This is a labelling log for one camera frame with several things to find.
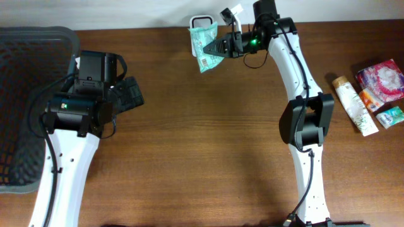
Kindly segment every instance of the snack package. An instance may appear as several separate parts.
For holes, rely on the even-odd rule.
[[[205,54],[203,52],[203,47],[216,39],[217,22],[215,21],[209,28],[189,28],[188,30],[191,33],[192,45],[195,49],[196,59],[198,60],[201,73],[219,65],[224,57]]]
[[[384,105],[384,102],[378,99],[368,88],[361,91],[359,97],[365,103],[366,108],[371,112],[375,112]]]
[[[359,71],[356,78],[383,102],[404,97],[404,76],[392,59]]]
[[[404,113],[400,110],[399,107],[394,107],[377,114],[376,118],[385,129],[388,129],[390,126],[403,122]]]

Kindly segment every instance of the white tube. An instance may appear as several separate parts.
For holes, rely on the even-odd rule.
[[[336,93],[341,100],[343,108],[348,113],[349,117],[358,127],[362,135],[368,136],[378,132],[372,117],[366,110],[365,104],[360,99],[347,78],[342,76],[333,81]]]

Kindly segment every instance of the black mesh basket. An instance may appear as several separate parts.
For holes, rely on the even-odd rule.
[[[0,193],[38,189],[45,142],[28,130],[28,107],[45,85],[73,73],[78,54],[78,37],[68,28],[0,28]],[[37,100],[30,116],[37,134],[39,115],[60,89]]]

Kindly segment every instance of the tube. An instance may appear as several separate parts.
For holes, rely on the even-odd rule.
[[[333,81],[336,93],[341,100],[343,108],[348,113],[351,120],[358,127],[363,136],[368,136],[375,132],[378,132],[376,125],[374,124],[372,117],[359,95],[356,93],[352,85],[348,82],[348,79],[344,76],[336,78]]]

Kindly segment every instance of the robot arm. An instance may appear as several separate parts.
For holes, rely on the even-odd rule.
[[[120,76],[117,61],[124,69]],[[78,77],[67,80],[48,102],[45,121],[40,119],[47,142],[44,169],[29,227],[78,225],[88,168],[104,125],[112,121],[115,132],[116,115],[144,104],[135,79],[123,80],[126,69],[119,55],[82,51]]]
[[[251,32],[228,33],[208,44],[204,52],[232,58],[246,53],[255,54],[259,50],[269,52],[279,68],[287,91],[289,103],[281,116],[279,130],[294,159],[300,201],[296,214],[291,213],[283,226],[290,226],[295,215],[299,226],[336,226],[326,206],[321,170],[324,137],[330,126],[334,99],[331,94],[323,94],[313,80],[302,55],[293,20],[280,18],[275,0],[260,0],[254,3],[253,8],[256,22]],[[229,9],[222,11],[221,16],[225,21],[232,21]],[[302,111],[300,114],[306,107],[314,112]],[[310,154],[301,152],[309,149]]]

